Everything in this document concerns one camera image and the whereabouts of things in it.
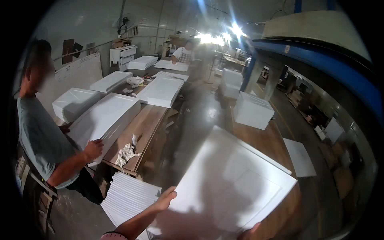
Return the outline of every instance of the man in gray t-shirt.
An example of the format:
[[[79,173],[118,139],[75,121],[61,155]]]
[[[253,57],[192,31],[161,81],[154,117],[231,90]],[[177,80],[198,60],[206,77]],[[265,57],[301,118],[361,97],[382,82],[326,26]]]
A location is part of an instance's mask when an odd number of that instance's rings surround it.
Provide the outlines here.
[[[47,41],[31,43],[17,99],[20,142],[49,185],[76,190],[91,202],[100,204],[101,191],[84,166],[101,155],[102,141],[91,141],[84,151],[75,153],[64,135],[69,129],[58,127],[35,96],[47,76],[54,73],[50,55],[51,46]]]

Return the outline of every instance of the drawer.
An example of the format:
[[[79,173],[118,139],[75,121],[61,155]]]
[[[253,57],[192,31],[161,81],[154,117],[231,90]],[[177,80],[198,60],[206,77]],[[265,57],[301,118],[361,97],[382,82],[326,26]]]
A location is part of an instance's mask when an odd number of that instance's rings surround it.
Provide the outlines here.
[[[135,55],[132,55],[132,56],[128,56],[126,58],[121,58],[120,59],[120,65],[123,65],[125,63],[128,63],[130,61],[132,61],[133,59],[135,59]]]
[[[123,51],[121,51],[120,56],[125,58],[125,57],[128,57],[130,55],[135,55],[136,48],[137,47],[133,47],[133,48],[130,48],[130,49],[127,49],[127,50],[123,50]]]

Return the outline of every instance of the yellow floor line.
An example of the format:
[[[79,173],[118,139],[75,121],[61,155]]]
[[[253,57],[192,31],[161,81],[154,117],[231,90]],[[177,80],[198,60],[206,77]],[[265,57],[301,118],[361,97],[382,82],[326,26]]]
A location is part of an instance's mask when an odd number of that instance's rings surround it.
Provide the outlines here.
[[[259,84],[256,84],[256,85],[260,88],[260,90],[261,90],[262,92],[264,92],[263,89],[260,87]],[[296,141],[295,136],[293,135],[291,129],[289,128],[289,126],[288,126],[287,122],[285,121],[285,119],[283,118],[283,116],[282,116],[282,115],[280,114],[280,112],[277,110],[277,108],[276,108],[276,106],[273,104],[273,102],[272,102],[271,100],[270,100],[269,102],[271,103],[271,106],[276,110],[277,114],[279,114],[279,116],[280,116],[281,119],[283,120],[283,122],[284,122],[285,126],[287,127],[289,133],[291,134],[291,137],[293,138],[293,140]],[[318,209],[318,211],[317,211],[317,223],[318,223],[318,224],[317,224],[317,229],[318,229],[319,238],[321,238],[321,212],[320,212],[320,204],[319,204],[319,197],[317,196],[317,192],[316,192],[316,185],[315,185],[315,183],[314,183],[314,181],[313,181],[313,178],[311,178],[311,184],[312,184],[312,189],[313,189],[313,192],[314,192],[314,195],[315,195],[316,205],[317,205],[317,209]]]

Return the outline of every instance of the woman in checkered apron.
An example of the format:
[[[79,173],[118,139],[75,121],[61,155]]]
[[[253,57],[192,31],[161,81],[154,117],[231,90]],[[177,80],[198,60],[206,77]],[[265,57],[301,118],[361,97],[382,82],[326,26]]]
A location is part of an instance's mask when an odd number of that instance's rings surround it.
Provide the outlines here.
[[[186,63],[190,64],[191,61],[195,60],[195,54],[193,52],[193,43],[192,39],[187,40],[185,47],[178,48],[172,55],[172,63]]]

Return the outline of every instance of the checkered apron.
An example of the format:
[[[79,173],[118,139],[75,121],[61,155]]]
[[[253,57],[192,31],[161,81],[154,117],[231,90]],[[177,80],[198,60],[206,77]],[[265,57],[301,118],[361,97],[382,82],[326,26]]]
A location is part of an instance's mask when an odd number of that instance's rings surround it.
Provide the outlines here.
[[[186,63],[190,64],[191,63],[191,54],[186,54],[183,53],[183,48],[181,49],[181,55],[176,61],[177,63]]]

